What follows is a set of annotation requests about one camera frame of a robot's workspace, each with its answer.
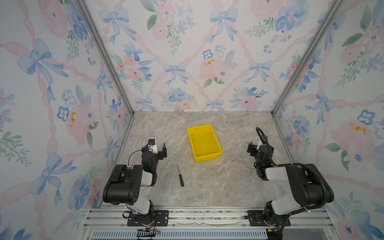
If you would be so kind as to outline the black screwdriver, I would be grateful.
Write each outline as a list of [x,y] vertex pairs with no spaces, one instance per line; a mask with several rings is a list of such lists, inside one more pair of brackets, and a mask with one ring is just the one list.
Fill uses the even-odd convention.
[[184,187],[185,184],[184,184],[183,176],[182,176],[182,173],[180,171],[179,165],[177,165],[177,169],[178,169],[178,174],[179,174],[179,180],[180,180],[181,187]]

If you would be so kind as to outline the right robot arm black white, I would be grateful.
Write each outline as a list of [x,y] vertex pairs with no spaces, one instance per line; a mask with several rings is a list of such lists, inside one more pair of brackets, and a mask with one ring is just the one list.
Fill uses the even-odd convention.
[[313,164],[273,165],[274,148],[266,142],[249,143],[247,152],[255,158],[254,167],[263,181],[285,181],[290,193],[266,203],[262,211],[247,211],[245,219],[251,226],[268,226],[269,233],[281,234],[289,218],[303,212],[322,208],[334,201],[334,192]]

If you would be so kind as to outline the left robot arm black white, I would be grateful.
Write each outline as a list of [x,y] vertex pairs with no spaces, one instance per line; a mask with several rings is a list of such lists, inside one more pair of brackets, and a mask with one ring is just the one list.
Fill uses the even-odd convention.
[[153,187],[157,181],[157,166],[167,157],[167,147],[159,151],[154,139],[143,147],[140,165],[116,165],[103,190],[103,202],[125,205],[129,210],[123,213],[127,225],[153,226],[158,219],[152,201],[140,194],[141,187]]

